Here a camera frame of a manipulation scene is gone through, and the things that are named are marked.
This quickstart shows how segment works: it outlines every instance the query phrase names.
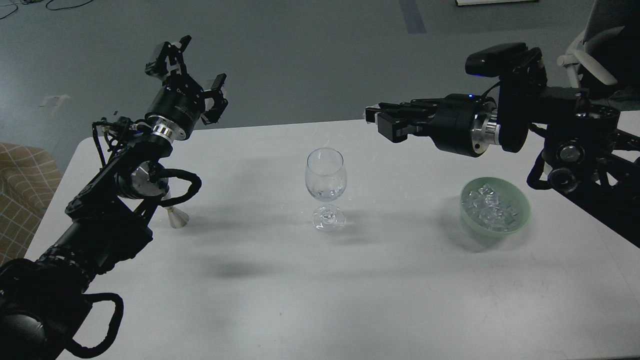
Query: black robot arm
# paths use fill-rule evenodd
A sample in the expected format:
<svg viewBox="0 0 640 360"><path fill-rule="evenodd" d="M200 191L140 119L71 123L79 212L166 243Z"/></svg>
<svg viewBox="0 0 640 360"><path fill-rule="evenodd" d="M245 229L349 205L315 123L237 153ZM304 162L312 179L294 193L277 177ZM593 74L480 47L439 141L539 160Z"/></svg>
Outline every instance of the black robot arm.
<svg viewBox="0 0 640 360"><path fill-rule="evenodd" d="M588 89L547 86L540 49L524 43L474 53L465 67L471 75L499 77L497 103L488 91L381 102L365 110L366 121L392 142L430 136L440 150L472 157L491 144L518 152L533 131L545 144L527 184L554 189L640 247L640 158L631 162L612 153L640 151L640 138L618 129L620 112L591 104Z"/></svg>
<svg viewBox="0 0 640 360"><path fill-rule="evenodd" d="M161 78L163 86L144 119L103 118L93 124L102 168L69 202L65 212L73 222L67 231L37 261L14 259L0 268L3 359L56 359L65 349L77 357L95 357L115 340L122 299L84 292L96 275L133 258L153 239L148 224L158 206L179 204L198 192L202 182L196 174L164 168L159 161L171 154L174 140L189 138L198 119L217 121L228 103L221 92L226 75L218 75L205 91L187 73L182 54L190 40L186 36L175 45L162 43L147 64L146 73ZM214 100L210 110L205 110L207 98ZM97 139L100 127L111 152L108 161ZM170 177L191 185L184 195L163 200ZM130 209L120 198L141 202ZM116 305L106 337L96 347L82 347L73 336L100 301Z"/></svg>

